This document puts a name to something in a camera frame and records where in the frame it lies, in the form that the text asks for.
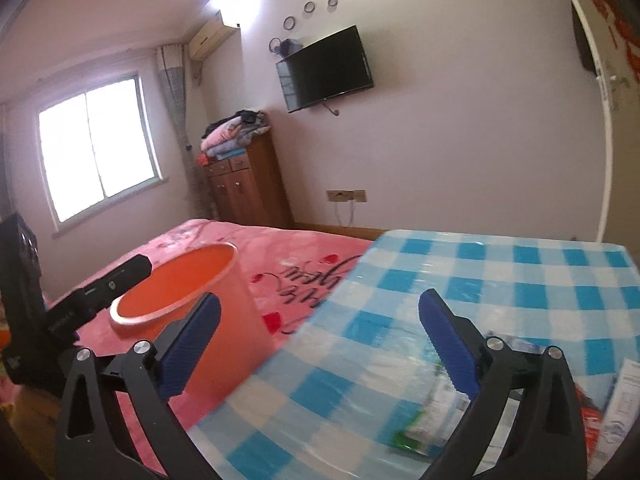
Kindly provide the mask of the wall-mounted black television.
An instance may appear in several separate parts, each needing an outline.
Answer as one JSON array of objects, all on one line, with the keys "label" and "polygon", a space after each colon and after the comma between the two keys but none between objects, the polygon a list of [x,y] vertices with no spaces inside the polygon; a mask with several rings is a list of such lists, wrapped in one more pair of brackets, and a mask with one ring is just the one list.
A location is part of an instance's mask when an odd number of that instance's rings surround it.
[{"label": "wall-mounted black television", "polygon": [[276,70],[289,113],[374,87],[356,25],[292,53]]}]

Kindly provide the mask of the grey patterned curtain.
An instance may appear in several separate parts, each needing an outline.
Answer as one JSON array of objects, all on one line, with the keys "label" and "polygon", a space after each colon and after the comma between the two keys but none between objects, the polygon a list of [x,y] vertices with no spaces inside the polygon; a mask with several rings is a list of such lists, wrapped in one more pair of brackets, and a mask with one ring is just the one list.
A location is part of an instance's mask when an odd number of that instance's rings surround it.
[{"label": "grey patterned curtain", "polygon": [[196,163],[186,128],[186,68],[182,44],[156,49],[157,76],[168,115],[174,127],[193,211],[198,218],[212,218],[208,187]]}]

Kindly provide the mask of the red door decoration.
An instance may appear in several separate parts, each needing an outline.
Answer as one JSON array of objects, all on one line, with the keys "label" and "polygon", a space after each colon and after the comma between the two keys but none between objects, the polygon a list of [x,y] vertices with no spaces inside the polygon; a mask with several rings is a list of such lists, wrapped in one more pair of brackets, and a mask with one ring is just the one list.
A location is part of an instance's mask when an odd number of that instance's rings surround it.
[{"label": "red door decoration", "polygon": [[615,0],[591,0],[604,18],[616,51],[625,55],[626,62],[639,82],[639,36],[623,16],[622,8]]}]

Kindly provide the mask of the orange plastic bin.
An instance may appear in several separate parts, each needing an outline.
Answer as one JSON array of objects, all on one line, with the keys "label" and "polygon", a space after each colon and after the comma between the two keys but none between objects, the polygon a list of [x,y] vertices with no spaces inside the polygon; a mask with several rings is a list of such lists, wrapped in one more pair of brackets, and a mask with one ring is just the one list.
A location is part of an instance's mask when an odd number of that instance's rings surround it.
[{"label": "orange plastic bin", "polygon": [[161,264],[118,298],[110,315],[117,333],[152,341],[158,392],[188,427],[276,351],[230,243]]}]

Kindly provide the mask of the red milk tea packet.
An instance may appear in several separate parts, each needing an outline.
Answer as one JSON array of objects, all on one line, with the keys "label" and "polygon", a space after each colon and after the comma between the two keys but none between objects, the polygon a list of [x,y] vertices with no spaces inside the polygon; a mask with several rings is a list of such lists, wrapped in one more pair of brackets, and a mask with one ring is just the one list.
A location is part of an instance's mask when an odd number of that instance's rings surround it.
[{"label": "red milk tea packet", "polygon": [[600,436],[603,413],[598,409],[590,396],[587,396],[584,393],[582,388],[576,385],[575,389],[580,407],[580,414],[582,414],[582,424],[584,425],[587,463],[590,463]]}]

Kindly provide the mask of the white air conditioner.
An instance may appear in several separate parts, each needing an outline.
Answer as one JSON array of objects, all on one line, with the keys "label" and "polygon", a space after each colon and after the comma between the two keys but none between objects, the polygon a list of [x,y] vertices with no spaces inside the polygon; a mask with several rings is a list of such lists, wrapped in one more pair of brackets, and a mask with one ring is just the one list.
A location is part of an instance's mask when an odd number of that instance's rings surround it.
[{"label": "white air conditioner", "polygon": [[190,40],[188,44],[190,59],[198,62],[206,60],[212,52],[239,30],[239,27],[227,25],[222,13],[216,12]]}]

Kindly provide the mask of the brown wooden cabinet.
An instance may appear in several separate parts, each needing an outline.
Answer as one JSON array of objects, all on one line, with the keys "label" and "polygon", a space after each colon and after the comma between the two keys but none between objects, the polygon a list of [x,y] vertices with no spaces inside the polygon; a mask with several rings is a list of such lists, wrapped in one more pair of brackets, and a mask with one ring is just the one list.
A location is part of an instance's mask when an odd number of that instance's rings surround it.
[{"label": "brown wooden cabinet", "polygon": [[294,226],[270,133],[256,136],[241,154],[210,160],[202,170],[218,220],[278,229]]}]

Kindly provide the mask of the bright window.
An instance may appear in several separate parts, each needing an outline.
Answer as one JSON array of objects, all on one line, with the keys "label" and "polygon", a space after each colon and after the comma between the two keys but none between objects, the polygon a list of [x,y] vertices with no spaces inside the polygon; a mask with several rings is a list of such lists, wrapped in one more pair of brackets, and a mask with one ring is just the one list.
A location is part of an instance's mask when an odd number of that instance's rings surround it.
[{"label": "bright window", "polygon": [[162,180],[137,74],[89,87],[40,110],[38,138],[58,226]]}]

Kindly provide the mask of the white blue crumpled bag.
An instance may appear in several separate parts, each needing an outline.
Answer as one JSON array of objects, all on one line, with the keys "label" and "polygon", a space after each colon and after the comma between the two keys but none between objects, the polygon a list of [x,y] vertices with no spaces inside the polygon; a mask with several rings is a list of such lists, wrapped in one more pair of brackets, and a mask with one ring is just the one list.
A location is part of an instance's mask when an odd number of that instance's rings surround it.
[{"label": "white blue crumpled bag", "polygon": [[[522,389],[511,391],[480,466],[492,467],[498,460],[520,407],[522,394]],[[454,388],[444,366],[438,363],[426,401],[414,419],[394,434],[393,447],[434,460],[444,449],[470,403],[466,394]]]}]

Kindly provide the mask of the white door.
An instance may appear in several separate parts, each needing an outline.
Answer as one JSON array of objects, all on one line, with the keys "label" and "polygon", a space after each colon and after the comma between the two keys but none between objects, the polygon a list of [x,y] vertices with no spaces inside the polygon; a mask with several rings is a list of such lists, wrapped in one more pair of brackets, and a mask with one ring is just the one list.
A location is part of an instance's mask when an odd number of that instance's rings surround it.
[{"label": "white door", "polygon": [[[596,68],[605,128],[605,180],[597,240],[623,245],[639,257],[639,83],[616,51],[591,0],[570,0]],[[639,11],[615,0],[639,36]]]}]

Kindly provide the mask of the blue white checkered tablecloth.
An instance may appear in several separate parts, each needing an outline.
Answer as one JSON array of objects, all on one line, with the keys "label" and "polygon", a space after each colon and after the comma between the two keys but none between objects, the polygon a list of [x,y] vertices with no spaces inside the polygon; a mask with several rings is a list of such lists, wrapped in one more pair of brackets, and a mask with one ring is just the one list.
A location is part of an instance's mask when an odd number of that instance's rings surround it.
[{"label": "blue white checkered tablecloth", "polygon": [[226,479],[419,478],[425,460],[392,440],[435,375],[427,289],[483,333],[560,347],[599,408],[639,356],[639,271],[622,246],[390,231],[190,438]]}]

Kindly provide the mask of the wall power socket strip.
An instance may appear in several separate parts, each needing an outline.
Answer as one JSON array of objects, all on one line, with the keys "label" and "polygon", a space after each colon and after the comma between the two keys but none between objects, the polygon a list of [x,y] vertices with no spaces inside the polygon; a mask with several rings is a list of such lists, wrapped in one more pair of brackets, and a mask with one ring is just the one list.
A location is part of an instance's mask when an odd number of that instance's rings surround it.
[{"label": "wall power socket strip", "polygon": [[365,203],[367,201],[365,190],[327,190],[326,197],[330,203]]}]

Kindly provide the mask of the folded clothes pile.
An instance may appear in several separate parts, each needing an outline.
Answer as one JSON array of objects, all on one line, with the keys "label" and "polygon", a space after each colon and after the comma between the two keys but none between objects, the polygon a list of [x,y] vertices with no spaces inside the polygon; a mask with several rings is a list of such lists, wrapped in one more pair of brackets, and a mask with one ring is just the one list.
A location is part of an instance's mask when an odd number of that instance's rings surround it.
[{"label": "folded clothes pile", "polygon": [[244,150],[255,136],[271,129],[268,114],[262,110],[239,110],[234,115],[213,122],[201,137],[198,166],[205,167],[214,159],[224,158],[231,152]]}]

